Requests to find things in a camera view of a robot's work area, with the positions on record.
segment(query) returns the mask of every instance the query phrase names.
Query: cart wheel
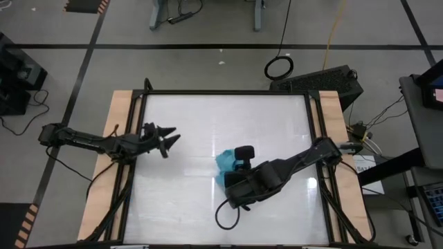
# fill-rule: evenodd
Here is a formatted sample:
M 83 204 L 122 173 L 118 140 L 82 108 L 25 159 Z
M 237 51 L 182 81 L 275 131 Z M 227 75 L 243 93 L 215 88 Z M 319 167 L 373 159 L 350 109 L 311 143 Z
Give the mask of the cart wheel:
M 418 246 L 418 242 L 414 239 L 414 236 L 408 235 L 405 239 L 411 246 Z

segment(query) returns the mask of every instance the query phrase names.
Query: wooden board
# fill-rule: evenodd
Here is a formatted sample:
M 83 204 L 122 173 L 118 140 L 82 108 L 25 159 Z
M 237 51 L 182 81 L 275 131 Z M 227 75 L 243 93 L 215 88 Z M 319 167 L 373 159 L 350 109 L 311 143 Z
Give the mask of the wooden board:
M 347 142 L 349 139 L 340 102 L 338 101 L 338 93 L 336 91 L 321 91 L 320 102 L 327 135 L 335 143 Z M 355 168 L 354 159 L 351 155 L 343 155 L 343 161 Z M 372 235 L 358 176 L 343 164 L 339 164 L 336 168 L 336 179 L 342 210 L 361 235 L 366 239 L 370 239 Z M 336 241 L 340 241 L 340 237 L 335 236 L 335 228 L 338 226 L 334 224 L 336 223 L 336 215 L 334 214 L 334 216 L 335 219 L 332 219 L 334 238 Z
M 124 134 L 126 119 L 131 104 L 132 91 L 114 91 L 103 136 L 108 136 L 116 124 L 119 124 L 117 134 Z M 103 154 L 98 155 L 94 177 L 111 163 L 111 159 Z M 82 225 L 78 240 L 87 238 L 102 221 L 111 206 L 112 192 L 116 181 L 117 165 L 114 165 L 97 178 L 89 190 L 89 197 L 84 208 Z
M 112 132 L 115 124 L 120 125 L 118 128 L 118 134 L 124 133 L 129 105 L 131 102 L 131 95 L 132 91 L 114 91 L 114 96 L 109 108 L 104 136 Z M 327 135 L 336 143 L 347 142 L 348 137 L 345 121 L 343 119 L 340 102 L 338 101 L 337 92 L 320 92 L 320 102 L 322 104 Z M 319 134 L 318 116 L 315 107 L 312 110 L 316 133 Z M 134 128 L 136 127 L 135 124 L 137 119 L 138 112 L 136 111 L 133 120 L 132 132 L 135 132 Z M 343 156 L 343 160 L 354 167 L 354 161 L 351 156 L 345 155 Z M 110 159 L 106 155 L 99 155 L 94 176 L 101 172 L 109 164 Z M 117 167 L 111 168 L 108 172 L 103 174 L 91 188 L 78 235 L 79 240 L 89 236 L 109 210 L 116 172 Z M 371 232 L 357 176 L 346 166 L 339 165 L 336 169 L 336 179 L 344 213 L 346 213 L 350 221 L 354 224 L 355 228 L 358 229 L 366 239 L 369 239 L 371 237 Z M 126 179 L 124 178 L 121 186 L 124 185 L 125 181 Z M 330 214 L 332 218 L 334 238 L 336 241 L 340 241 L 336 215 L 333 210 L 330 210 Z M 114 228 L 111 235 L 112 239 L 117 238 L 119 224 L 120 211 L 117 213 L 114 219 Z

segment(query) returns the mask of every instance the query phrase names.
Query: black box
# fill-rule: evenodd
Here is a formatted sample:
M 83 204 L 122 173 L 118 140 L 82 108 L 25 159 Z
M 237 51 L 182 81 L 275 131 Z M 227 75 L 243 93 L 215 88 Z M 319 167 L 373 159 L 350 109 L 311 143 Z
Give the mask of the black box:
M 308 73 L 271 83 L 270 91 L 337 91 L 342 111 L 346 110 L 362 93 L 356 72 L 349 66 Z

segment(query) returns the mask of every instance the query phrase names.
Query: keyboard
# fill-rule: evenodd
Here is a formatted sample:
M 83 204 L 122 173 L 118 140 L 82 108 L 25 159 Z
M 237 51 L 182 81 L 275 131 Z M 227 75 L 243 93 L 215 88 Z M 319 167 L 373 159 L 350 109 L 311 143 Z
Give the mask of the keyboard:
M 293 91 L 319 90 L 347 93 L 348 91 L 351 91 L 351 82 L 355 80 L 353 77 L 347 76 L 349 71 L 349 67 L 340 66 L 326 71 L 280 80 L 278 82 L 273 82 L 272 84 L 276 84 L 279 91 L 288 91 L 292 89 Z
M 422 187 L 424 200 L 436 224 L 441 227 L 443 223 L 443 183 Z

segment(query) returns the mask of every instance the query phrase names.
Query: small connector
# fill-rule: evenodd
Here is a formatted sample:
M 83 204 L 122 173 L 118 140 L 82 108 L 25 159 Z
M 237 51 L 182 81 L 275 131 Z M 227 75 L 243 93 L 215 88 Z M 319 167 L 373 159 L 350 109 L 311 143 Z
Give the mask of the small connector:
M 364 126 L 363 123 L 358 122 L 351 126 L 350 133 L 358 140 L 363 140 L 367 136 L 366 126 Z

